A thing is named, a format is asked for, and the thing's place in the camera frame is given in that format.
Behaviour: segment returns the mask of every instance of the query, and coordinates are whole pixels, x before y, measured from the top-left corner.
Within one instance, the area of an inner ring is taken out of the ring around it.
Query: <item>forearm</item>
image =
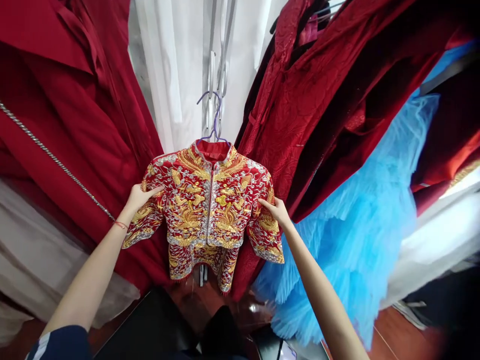
[[[308,299],[335,360],[368,359],[337,293],[290,222],[283,227]]]
[[[117,221],[127,226],[135,209],[124,208]],[[73,279],[43,334],[68,325],[90,329],[114,272],[127,229],[114,224]]]

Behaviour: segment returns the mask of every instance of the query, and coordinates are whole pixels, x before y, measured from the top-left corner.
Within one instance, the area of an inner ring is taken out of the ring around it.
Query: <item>white stripe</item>
[[[35,356],[33,357],[32,360],[39,360],[45,354],[49,340],[50,340],[50,332],[47,332],[45,335],[43,335],[40,338],[40,340],[38,340],[38,349],[36,350]]]

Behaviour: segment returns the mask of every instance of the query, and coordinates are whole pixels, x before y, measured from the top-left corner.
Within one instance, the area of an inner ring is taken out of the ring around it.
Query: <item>silver chain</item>
[[[47,147],[34,135],[32,134],[32,132],[20,121],[17,119],[17,117],[10,111],[8,110],[4,103],[0,100],[0,108],[3,110],[3,112],[10,118],[13,120],[13,122],[15,124],[17,124],[20,129],[22,129],[25,134],[27,134],[34,142],[35,144],[37,144],[40,149],[42,149],[44,152],[47,153],[47,155],[49,157],[51,157],[51,159],[69,176],[71,177],[71,179],[85,192],[85,194],[87,194],[90,199],[93,200],[93,202],[100,208],[103,210],[103,212],[105,214],[108,215],[108,217],[110,219],[112,219],[113,221],[115,221],[115,218],[112,216],[112,214],[110,214],[110,212],[101,204],[99,203],[99,201],[95,198],[95,196],[92,195],[92,193],[80,182],[80,180],[77,179],[77,177],[75,175],[73,175],[70,170],[68,170],[65,165],[62,164],[62,162],[60,160],[57,159],[57,157],[55,155],[52,154],[52,152],[47,149]]]

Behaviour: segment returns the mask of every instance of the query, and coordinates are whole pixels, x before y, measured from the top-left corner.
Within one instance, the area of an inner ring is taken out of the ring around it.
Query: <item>red string bracelet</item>
[[[126,228],[127,228],[127,225],[125,225],[123,222],[114,221],[113,223],[114,223],[115,225],[118,225],[118,226],[121,227],[122,229],[126,229]]]

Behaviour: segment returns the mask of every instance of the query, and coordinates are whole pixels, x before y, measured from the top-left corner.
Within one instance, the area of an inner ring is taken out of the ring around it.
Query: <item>red velvet garment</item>
[[[480,62],[446,80],[418,166],[411,179],[418,214],[448,189],[455,175],[480,158]]]
[[[365,163],[460,23],[455,8],[420,0],[368,42],[301,154],[287,201],[295,222]]]
[[[116,217],[163,153],[128,55],[128,0],[10,1],[0,12],[0,101]],[[89,249],[112,220],[0,111],[0,175]],[[145,291],[170,282],[167,246],[122,251],[115,270]]]
[[[457,29],[434,1],[412,3],[352,0],[292,65],[298,19],[310,2],[290,0],[282,10],[238,151],[268,168],[295,221],[362,166]],[[333,161],[313,178],[328,154]],[[320,183],[309,187],[312,180]],[[250,247],[238,261],[251,267]],[[234,289],[254,274],[237,276]]]

